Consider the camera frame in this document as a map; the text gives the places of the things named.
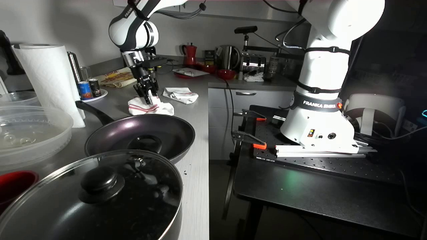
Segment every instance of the pot lid knob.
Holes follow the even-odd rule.
[[[109,166],[96,167],[85,174],[80,185],[79,199],[86,203],[100,203],[117,195],[125,179]]]

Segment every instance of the black pot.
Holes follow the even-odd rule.
[[[69,164],[0,216],[0,239],[176,240],[182,179],[159,154],[117,150]]]

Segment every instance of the drawer handle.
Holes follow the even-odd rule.
[[[236,95],[240,96],[254,96],[257,93],[242,93],[242,92],[236,92]]]

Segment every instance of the paper towel roll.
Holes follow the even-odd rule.
[[[67,51],[63,45],[20,44],[13,51],[21,62],[43,107],[67,112],[74,128],[85,127],[85,114],[76,107],[80,100]]]

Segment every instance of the blue can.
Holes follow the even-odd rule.
[[[88,81],[79,82],[79,90],[80,90],[80,96],[82,100],[92,98],[91,86],[89,85]]]

